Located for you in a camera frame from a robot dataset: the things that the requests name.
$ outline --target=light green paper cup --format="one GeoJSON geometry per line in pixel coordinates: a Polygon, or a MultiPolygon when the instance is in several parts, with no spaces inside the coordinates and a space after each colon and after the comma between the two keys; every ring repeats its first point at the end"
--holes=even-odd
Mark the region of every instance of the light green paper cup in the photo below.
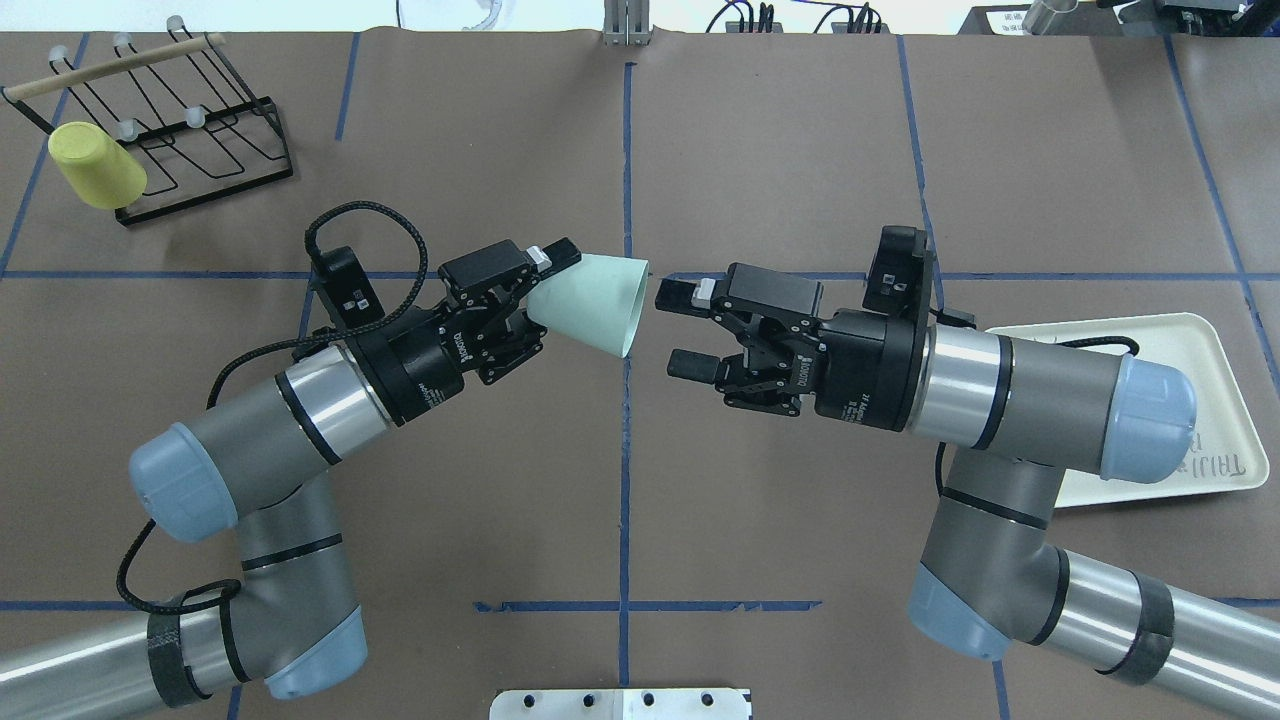
{"type": "Polygon", "coordinates": [[[529,318],[617,357],[631,352],[649,261],[609,255],[582,259],[529,293],[529,318]]]}

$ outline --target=yellow cup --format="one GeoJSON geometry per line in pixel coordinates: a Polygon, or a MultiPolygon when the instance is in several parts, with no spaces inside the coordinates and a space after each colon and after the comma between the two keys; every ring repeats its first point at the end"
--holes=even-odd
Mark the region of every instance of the yellow cup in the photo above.
{"type": "Polygon", "coordinates": [[[142,165],[93,123],[59,126],[49,136],[49,156],[76,195],[101,210],[124,208],[147,188],[142,165]]]}

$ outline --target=gripper logo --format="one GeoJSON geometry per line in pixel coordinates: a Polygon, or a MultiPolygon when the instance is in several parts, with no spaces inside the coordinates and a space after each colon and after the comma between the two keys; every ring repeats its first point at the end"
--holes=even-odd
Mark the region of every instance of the gripper logo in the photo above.
{"type": "Polygon", "coordinates": [[[458,348],[458,361],[466,363],[471,360],[471,354],[467,351],[467,343],[462,340],[462,333],[453,333],[453,345],[458,348]]]}
{"type": "Polygon", "coordinates": [[[813,369],[813,357],[797,355],[796,360],[800,361],[800,370],[796,373],[796,384],[809,387],[809,372],[813,369]]]}

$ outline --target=white label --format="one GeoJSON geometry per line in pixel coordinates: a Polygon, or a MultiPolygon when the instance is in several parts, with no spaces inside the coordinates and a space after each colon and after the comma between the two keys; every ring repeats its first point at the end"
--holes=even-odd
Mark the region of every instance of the white label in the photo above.
{"type": "Polygon", "coordinates": [[[1027,31],[1023,29],[1023,18],[1025,17],[1027,10],[1000,10],[987,13],[987,24],[996,35],[1027,35],[1027,31]]]}

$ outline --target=white metal plate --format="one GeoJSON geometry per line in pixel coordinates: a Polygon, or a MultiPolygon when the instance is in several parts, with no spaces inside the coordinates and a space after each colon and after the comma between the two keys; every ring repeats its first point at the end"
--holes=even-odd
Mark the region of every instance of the white metal plate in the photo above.
{"type": "Polygon", "coordinates": [[[489,720],[751,720],[751,691],[507,691],[493,698],[489,720]]]}
{"type": "MultiPolygon", "coordinates": [[[[1097,475],[1068,470],[1057,507],[1176,497],[1206,492],[1249,489],[1267,482],[1271,466],[1253,425],[1240,387],[1226,361],[1217,331],[1204,318],[1190,313],[1108,318],[1074,323],[1046,323],[991,328],[993,333],[1061,342],[1084,337],[1121,334],[1138,341],[1138,356],[1181,370],[1196,388],[1196,437],[1183,464],[1164,480],[1152,484],[1103,480],[1097,475]]],[[[1119,354],[1124,348],[1091,347],[1119,354]]]]}

